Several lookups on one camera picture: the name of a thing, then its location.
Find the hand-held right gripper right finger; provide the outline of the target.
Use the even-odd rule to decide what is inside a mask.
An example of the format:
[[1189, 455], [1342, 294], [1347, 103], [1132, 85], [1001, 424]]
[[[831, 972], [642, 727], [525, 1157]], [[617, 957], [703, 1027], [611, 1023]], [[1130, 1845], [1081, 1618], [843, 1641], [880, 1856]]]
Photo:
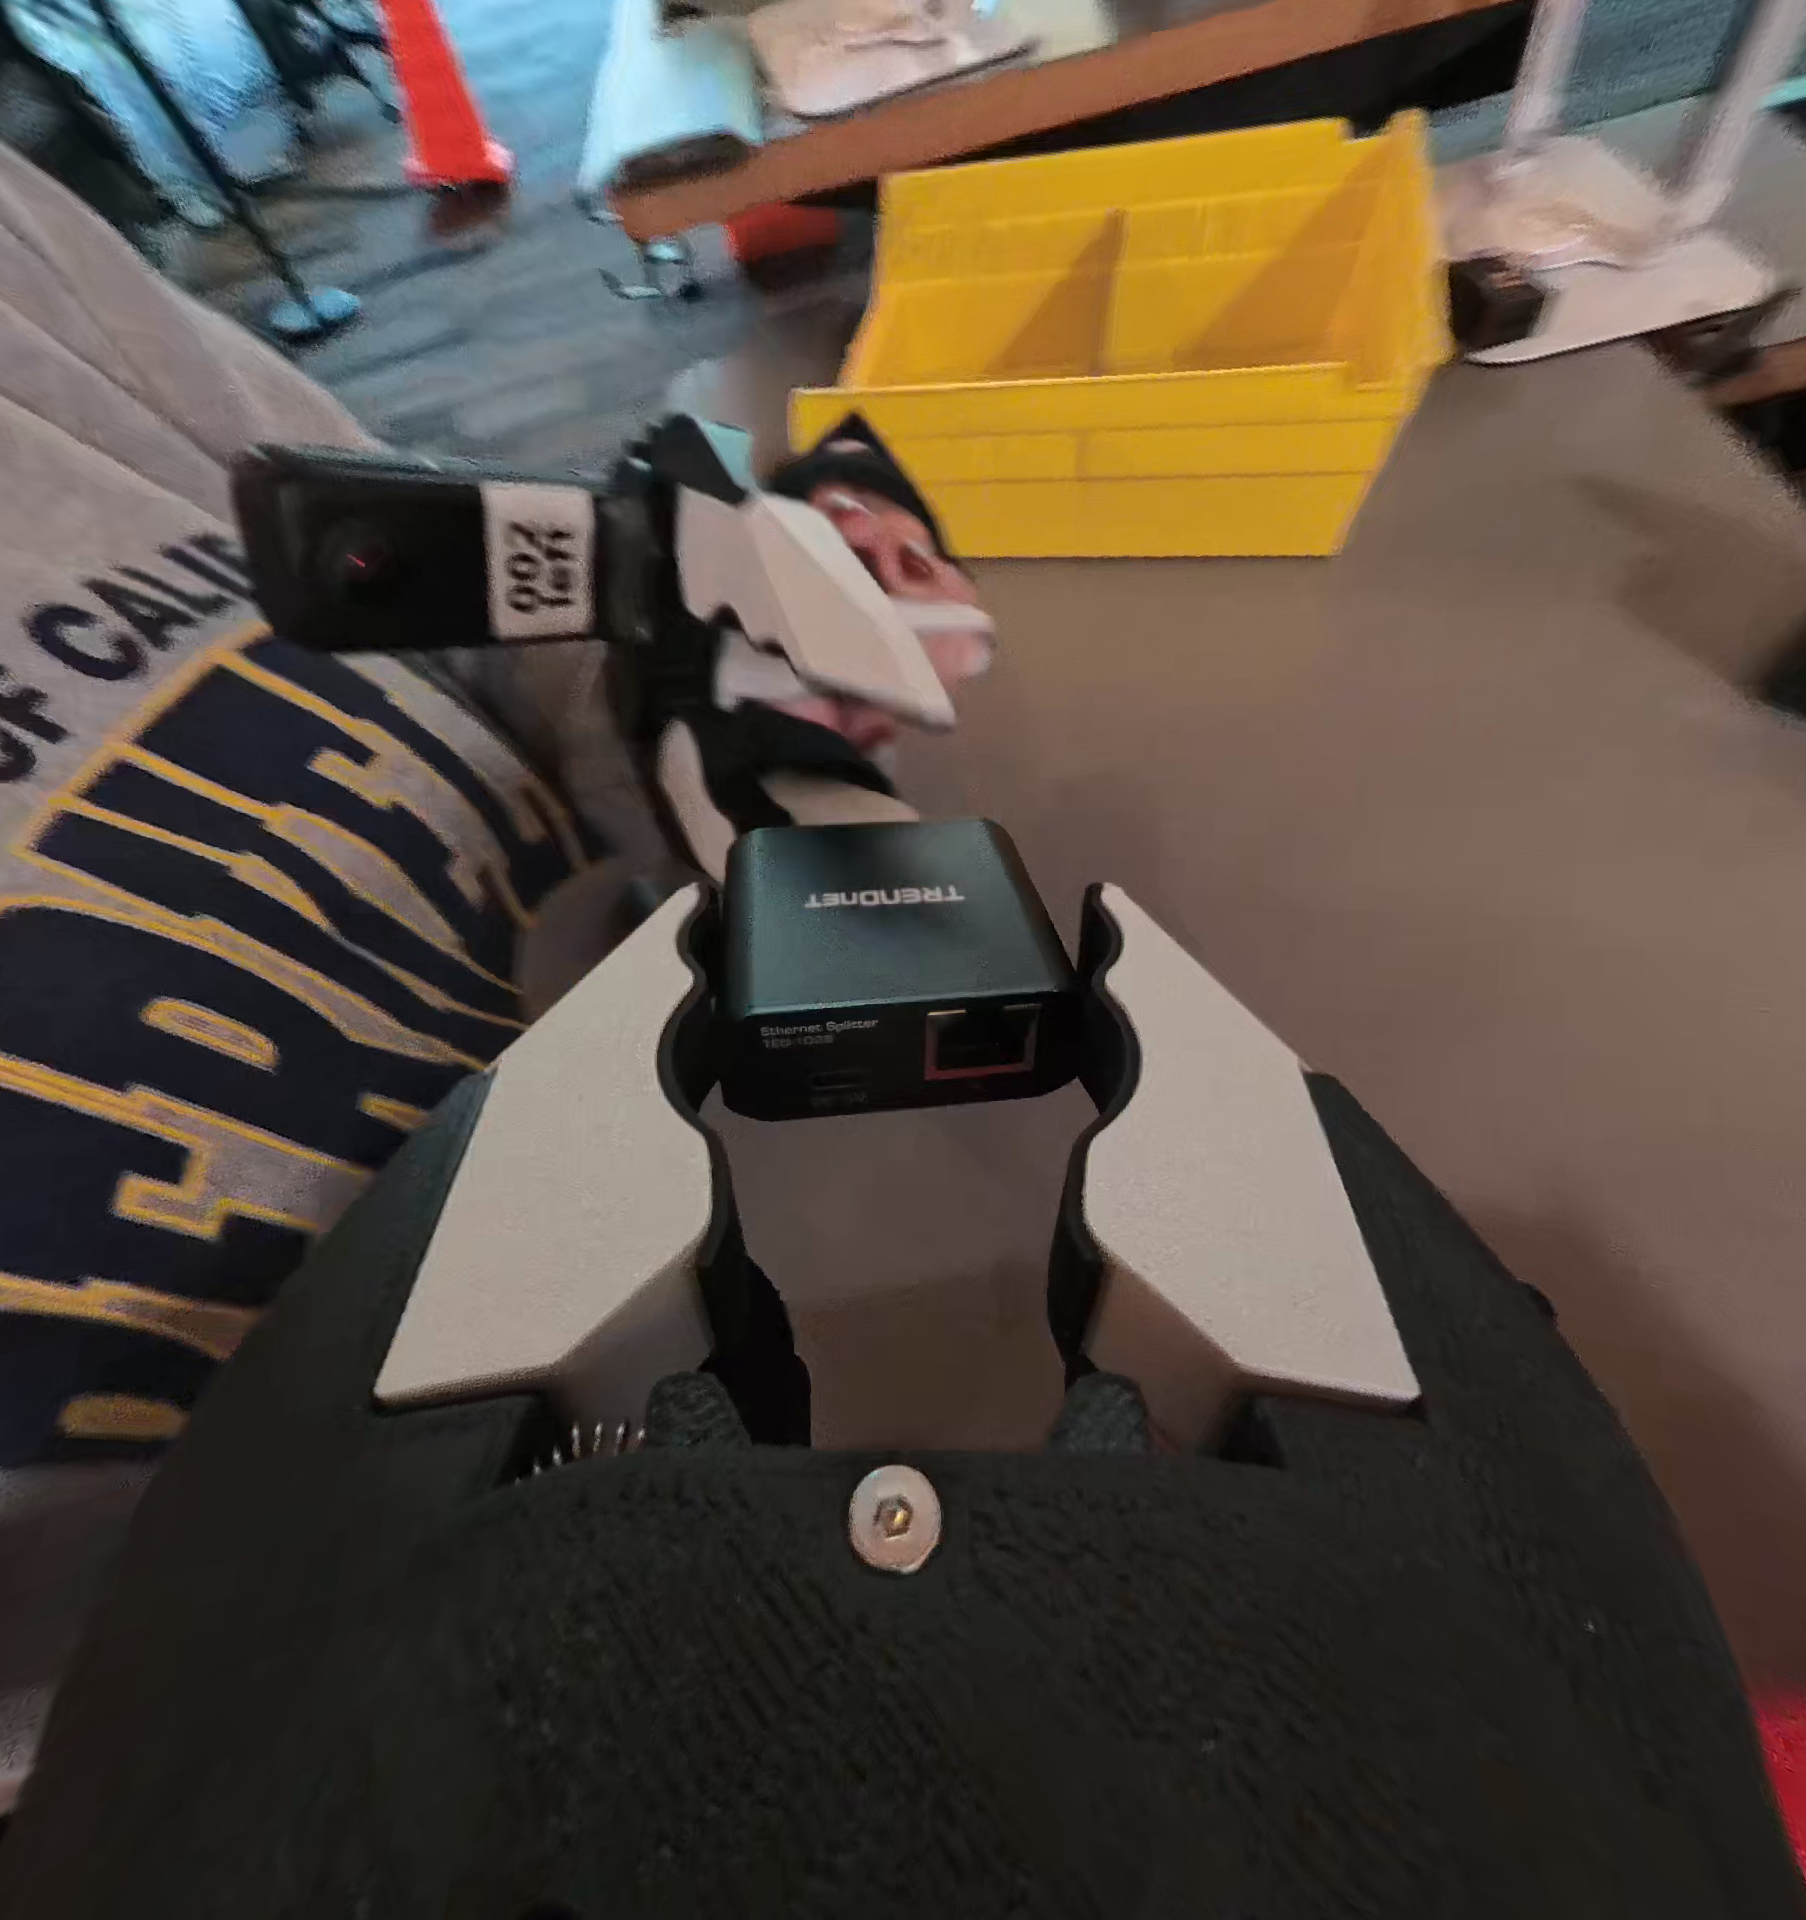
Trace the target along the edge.
[[1307, 1069], [1112, 882], [1081, 909], [1081, 1086], [1053, 1237], [1069, 1383], [1130, 1383], [1169, 1452], [1218, 1452], [1256, 1400], [1419, 1405]]

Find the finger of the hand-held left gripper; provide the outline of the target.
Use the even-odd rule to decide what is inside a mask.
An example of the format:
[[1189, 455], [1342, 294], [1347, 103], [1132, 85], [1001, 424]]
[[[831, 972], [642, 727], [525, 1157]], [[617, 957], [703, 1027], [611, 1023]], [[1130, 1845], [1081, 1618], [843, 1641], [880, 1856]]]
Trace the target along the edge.
[[892, 752], [897, 723], [866, 702], [818, 689], [773, 650], [724, 629], [715, 650], [715, 704], [724, 713], [769, 708], [843, 739], [853, 752]]
[[942, 687], [900, 610], [813, 505], [771, 492], [679, 491], [684, 610], [787, 659], [803, 681], [945, 732]]

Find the grey printed sweatshirt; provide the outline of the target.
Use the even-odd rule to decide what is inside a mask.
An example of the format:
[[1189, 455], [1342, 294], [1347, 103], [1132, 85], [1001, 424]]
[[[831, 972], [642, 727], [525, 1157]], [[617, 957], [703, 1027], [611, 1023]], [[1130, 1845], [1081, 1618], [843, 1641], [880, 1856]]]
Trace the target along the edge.
[[587, 849], [451, 681], [267, 636], [256, 443], [371, 440], [0, 143], [0, 1787], [150, 1462], [523, 1031]]

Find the white stand base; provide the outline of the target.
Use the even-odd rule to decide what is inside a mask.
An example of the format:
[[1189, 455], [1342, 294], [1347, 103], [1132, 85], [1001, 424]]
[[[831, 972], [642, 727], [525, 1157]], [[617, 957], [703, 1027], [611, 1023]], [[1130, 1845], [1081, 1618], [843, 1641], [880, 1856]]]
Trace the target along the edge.
[[1499, 144], [1437, 172], [1450, 332], [1471, 365], [1748, 317], [1783, 286], [1719, 218], [1806, 37], [1806, 2], [1754, 6], [1674, 179], [1561, 129], [1585, 12], [1536, 6]]

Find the yellow plastic bin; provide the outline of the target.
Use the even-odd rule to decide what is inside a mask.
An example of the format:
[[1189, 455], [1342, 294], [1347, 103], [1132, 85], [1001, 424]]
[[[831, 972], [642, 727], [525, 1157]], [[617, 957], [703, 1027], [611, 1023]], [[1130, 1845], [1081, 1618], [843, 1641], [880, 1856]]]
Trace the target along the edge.
[[961, 561], [1337, 554], [1450, 358], [1427, 120], [977, 161], [876, 192], [858, 419]]

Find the wooden table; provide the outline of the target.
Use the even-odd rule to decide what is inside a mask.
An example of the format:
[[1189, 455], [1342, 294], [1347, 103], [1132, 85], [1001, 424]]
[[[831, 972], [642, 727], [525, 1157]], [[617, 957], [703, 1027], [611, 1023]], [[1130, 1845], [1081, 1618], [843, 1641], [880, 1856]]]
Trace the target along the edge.
[[889, 172], [996, 152], [1342, 54], [1373, 38], [1427, 37], [1505, 12], [1492, 2], [1121, 2], [1020, 6], [1035, 56], [875, 103], [826, 125], [769, 132], [745, 157], [604, 193], [631, 242], [724, 224], [762, 205], [821, 202]]

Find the black ethernet splitter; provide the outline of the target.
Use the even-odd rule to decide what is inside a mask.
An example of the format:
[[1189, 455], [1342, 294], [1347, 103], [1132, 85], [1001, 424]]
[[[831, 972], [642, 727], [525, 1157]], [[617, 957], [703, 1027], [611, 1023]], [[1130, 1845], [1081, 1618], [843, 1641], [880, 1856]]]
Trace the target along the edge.
[[1081, 1077], [1081, 983], [989, 820], [755, 828], [719, 896], [719, 1092], [747, 1120], [1044, 1098]]

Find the white paper roll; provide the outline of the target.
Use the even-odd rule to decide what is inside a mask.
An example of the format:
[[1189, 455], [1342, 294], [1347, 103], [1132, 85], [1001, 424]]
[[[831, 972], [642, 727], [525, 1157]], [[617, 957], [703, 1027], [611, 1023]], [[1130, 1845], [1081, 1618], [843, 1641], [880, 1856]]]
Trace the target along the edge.
[[648, 192], [745, 163], [767, 138], [745, 31], [689, 7], [613, 2], [583, 127], [578, 197]]

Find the person's left hand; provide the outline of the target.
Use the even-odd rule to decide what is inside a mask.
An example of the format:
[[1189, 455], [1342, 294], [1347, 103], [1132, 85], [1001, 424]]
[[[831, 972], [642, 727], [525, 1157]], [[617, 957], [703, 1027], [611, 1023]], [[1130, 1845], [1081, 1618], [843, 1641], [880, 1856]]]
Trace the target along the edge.
[[942, 687], [955, 692], [980, 678], [996, 654], [996, 622], [932, 527], [897, 500], [845, 483], [821, 486], [809, 504], [900, 610]]

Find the black tripod stand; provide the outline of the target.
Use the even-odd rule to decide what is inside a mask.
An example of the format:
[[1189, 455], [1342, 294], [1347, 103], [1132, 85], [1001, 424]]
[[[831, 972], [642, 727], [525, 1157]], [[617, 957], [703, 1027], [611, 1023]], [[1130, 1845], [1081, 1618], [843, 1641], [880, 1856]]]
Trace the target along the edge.
[[280, 300], [266, 308], [264, 331], [280, 347], [305, 349], [324, 343], [360, 321], [360, 302], [337, 286], [313, 286], [305, 281], [292, 258], [280, 250], [266, 227], [266, 220], [252, 202], [252, 193], [221, 166], [213, 144], [200, 134], [195, 121], [186, 114], [180, 100], [172, 95], [164, 74], [146, 59], [142, 47], [135, 41], [123, 18], [113, 2], [87, 2], [98, 28], [109, 45], [120, 54], [135, 78], [142, 83], [154, 109], [176, 132], [180, 147], [194, 157], [203, 179], [217, 188], [225, 211], [247, 236], [256, 254], [266, 263], [266, 272], [280, 290]]

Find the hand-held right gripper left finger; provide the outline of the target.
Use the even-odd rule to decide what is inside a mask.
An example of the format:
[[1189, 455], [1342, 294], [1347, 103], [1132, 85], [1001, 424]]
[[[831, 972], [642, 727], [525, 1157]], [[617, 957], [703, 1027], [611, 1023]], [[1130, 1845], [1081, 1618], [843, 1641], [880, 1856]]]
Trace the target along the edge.
[[676, 890], [485, 1072], [378, 1410], [532, 1400], [558, 1447], [605, 1447], [703, 1372], [751, 1441], [809, 1445], [809, 1371], [701, 1114], [718, 948], [711, 889]]

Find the orange traffic cone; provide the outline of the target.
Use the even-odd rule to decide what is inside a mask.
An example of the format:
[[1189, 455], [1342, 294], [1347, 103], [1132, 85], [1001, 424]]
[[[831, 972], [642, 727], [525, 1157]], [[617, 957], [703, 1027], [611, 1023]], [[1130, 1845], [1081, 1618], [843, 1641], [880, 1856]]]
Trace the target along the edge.
[[377, 2], [394, 74], [404, 179], [431, 193], [506, 192], [510, 152], [487, 132], [435, 2]]

